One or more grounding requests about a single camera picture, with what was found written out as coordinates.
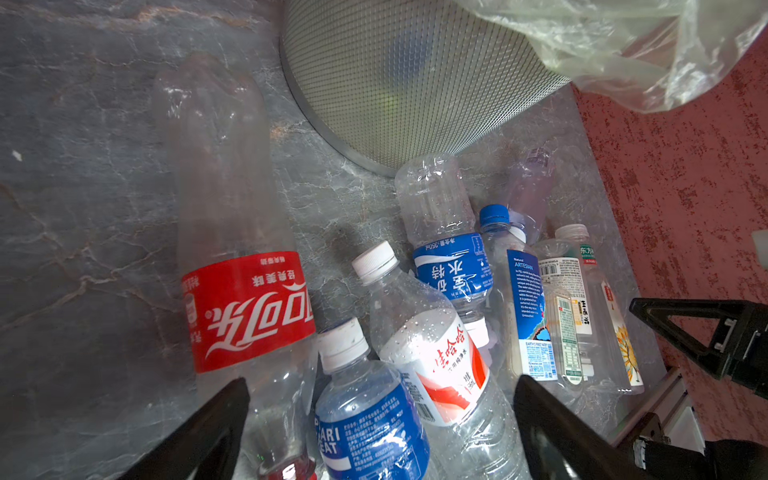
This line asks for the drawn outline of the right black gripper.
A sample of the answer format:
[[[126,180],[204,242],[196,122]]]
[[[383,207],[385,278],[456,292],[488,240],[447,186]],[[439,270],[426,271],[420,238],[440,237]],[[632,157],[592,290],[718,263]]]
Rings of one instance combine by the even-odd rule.
[[[745,300],[635,298],[630,313],[717,380],[767,398],[767,306]]]

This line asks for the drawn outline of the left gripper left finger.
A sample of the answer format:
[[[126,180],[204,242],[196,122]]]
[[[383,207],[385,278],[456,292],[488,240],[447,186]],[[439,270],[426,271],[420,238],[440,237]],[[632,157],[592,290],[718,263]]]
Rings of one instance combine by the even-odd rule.
[[[238,461],[250,395],[229,382],[121,475],[123,479],[230,479]]]

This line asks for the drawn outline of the red Coca-Cola label bottle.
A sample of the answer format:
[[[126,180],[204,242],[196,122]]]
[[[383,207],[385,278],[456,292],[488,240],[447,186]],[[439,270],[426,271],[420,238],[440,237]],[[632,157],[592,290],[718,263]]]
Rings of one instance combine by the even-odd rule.
[[[311,479],[317,334],[262,93],[250,76],[195,53],[158,74],[152,104],[176,178],[199,399],[244,379],[250,403],[236,476]]]

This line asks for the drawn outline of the blue Pocari label bottle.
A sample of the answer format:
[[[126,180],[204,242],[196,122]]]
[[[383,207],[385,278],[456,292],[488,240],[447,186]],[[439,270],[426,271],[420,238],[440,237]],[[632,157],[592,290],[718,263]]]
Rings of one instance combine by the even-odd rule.
[[[434,479],[426,432],[400,372],[369,358],[359,320],[318,336],[330,377],[315,406],[322,461],[332,479]]]

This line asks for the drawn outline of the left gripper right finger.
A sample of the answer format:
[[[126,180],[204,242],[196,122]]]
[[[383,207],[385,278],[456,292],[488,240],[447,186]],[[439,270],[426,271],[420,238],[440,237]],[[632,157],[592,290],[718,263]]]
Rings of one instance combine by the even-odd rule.
[[[531,377],[518,379],[512,407],[532,478],[648,477]]]

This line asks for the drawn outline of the sunflower label tea bottle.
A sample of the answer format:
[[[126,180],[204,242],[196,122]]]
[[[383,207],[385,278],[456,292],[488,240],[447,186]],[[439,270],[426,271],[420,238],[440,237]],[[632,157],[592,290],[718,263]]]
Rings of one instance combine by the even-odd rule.
[[[645,390],[639,362],[631,342],[623,311],[605,273],[601,270],[588,229],[569,224],[556,229],[555,237],[569,243],[580,261],[592,336],[588,358],[593,365],[598,390],[637,395]]]

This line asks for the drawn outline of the white red Wahaha bottle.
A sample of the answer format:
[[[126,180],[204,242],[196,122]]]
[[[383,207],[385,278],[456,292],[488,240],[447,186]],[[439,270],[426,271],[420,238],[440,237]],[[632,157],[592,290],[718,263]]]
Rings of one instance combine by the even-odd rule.
[[[386,241],[352,265],[371,292],[371,345],[402,375],[436,478],[524,478],[513,409],[451,302],[405,273]]]

